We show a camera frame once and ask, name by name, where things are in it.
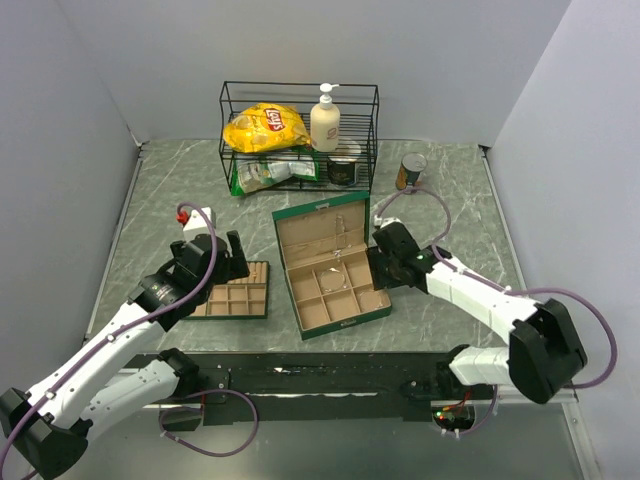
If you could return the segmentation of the green jewelry tray insert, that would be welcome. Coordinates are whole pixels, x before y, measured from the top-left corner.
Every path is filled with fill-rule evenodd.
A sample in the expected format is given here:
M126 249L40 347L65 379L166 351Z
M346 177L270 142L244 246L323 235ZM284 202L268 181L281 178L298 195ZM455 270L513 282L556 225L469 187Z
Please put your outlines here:
M249 275L216 285L188 320L263 320L268 317L270 265L250 261Z

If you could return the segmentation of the green jewelry box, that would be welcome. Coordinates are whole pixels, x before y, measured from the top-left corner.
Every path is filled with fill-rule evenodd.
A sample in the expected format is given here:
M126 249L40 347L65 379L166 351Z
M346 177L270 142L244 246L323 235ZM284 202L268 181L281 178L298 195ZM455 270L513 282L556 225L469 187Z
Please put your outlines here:
M357 294L373 289L367 260L370 196L366 191L297 205L272 213L281 264L300 336L310 340L391 313L363 313Z

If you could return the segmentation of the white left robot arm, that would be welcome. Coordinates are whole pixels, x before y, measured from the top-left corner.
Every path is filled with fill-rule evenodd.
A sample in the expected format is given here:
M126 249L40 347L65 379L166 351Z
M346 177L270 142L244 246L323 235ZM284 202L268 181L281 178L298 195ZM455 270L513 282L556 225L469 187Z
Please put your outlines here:
M102 330L27 391L10 388L2 394L6 446L41 478L67 472L91 441L143 406L164 399L185 402L196 394L199 367L176 348L127 378L112 380L143 346L203 305L214 286L249 274L238 232L219 238L210 209L183 202L177 219L184 237L171 243L171 259L139 281Z

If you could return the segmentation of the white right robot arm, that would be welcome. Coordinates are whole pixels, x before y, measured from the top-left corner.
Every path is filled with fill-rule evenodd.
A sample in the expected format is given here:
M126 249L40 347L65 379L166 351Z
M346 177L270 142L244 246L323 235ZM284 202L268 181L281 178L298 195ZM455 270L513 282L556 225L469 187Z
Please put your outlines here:
M437 386L461 397L475 385L509 385L537 404L547 403L587 364L568 309L487 285L457 257L420 248L398 220L375 219L374 246L366 251L375 289L402 286L439 298L473 317L502 341L501 347L459 345L437 365Z

